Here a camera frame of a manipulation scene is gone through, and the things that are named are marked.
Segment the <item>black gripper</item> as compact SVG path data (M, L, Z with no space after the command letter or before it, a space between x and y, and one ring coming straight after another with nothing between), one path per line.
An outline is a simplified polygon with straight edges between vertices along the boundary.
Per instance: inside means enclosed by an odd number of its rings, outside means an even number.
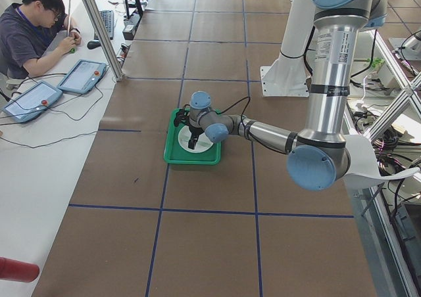
M191 133L190 139L188 141L188 149L194 150L199 140L199 136L203 133L203 129L201 127L193 126L190 122L187 124Z

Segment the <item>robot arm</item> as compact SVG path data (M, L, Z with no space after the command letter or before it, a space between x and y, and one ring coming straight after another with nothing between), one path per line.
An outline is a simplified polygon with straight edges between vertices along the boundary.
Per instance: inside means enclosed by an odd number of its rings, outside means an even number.
M204 133L213 143L239 135L287 156L294 182L321 191L338 179L352 189L385 182L368 139L341 132L349 95L351 67L358 33L384 23L387 0L312 0L318 30L316 59L309 89L305 127L297 133L242 115L223 115L211 108L204 91L192 94L189 105L191 139Z

